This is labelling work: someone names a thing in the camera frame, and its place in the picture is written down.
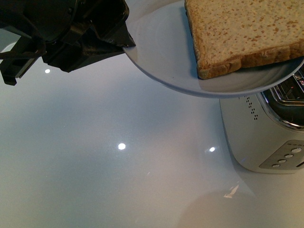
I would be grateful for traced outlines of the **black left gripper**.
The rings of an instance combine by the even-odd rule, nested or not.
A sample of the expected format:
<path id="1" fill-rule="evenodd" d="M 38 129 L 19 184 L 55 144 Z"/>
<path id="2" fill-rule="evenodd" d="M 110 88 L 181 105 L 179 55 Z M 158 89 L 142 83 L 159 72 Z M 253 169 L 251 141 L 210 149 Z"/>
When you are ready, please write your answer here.
<path id="1" fill-rule="evenodd" d="M 0 55 L 4 83 L 15 85 L 39 58 L 71 72 L 135 47 L 124 0 L 3 0 L 0 27 L 19 35 Z"/>

